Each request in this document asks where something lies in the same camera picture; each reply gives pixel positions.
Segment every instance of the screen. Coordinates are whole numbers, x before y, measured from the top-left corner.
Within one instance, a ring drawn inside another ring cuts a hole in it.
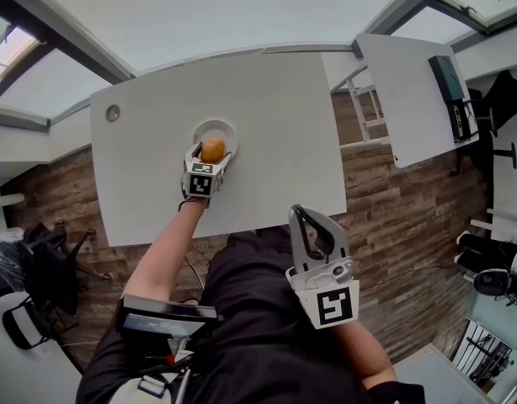
[[[175,338],[186,338],[197,332],[202,326],[204,326],[202,322],[182,322],[179,320],[160,319],[158,317],[149,317],[133,313],[128,314],[124,322],[125,329],[164,333],[172,335]]]

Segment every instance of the person's right arm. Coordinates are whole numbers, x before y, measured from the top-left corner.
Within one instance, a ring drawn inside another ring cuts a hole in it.
[[[386,350],[361,323],[344,323],[332,327],[332,330],[354,374],[366,389],[387,381],[397,381]]]

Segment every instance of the black sleeve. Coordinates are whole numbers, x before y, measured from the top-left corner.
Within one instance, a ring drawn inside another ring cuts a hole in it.
[[[133,358],[122,336],[111,327],[83,374],[76,404],[107,404],[128,380],[138,377]]]
[[[425,404],[421,385],[387,381],[371,387],[368,392],[375,404]]]

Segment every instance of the shoe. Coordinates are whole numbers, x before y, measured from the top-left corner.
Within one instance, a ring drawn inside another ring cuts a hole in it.
[[[458,246],[459,246],[459,245],[461,245],[461,237],[462,237],[463,235],[470,235],[470,232],[469,232],[469,231],[464,231],[464,232],[462,232],[462,234],[460,234],[460,235],[457,237],[457,245],[458,245]]]

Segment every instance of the person's left arm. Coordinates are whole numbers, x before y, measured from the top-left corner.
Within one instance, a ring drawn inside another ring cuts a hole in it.
[[[206,200],[202,199],[182,205],[178,215],[142,257],[124,288],[124,295],[170,300],[174,280],[205,207]]]

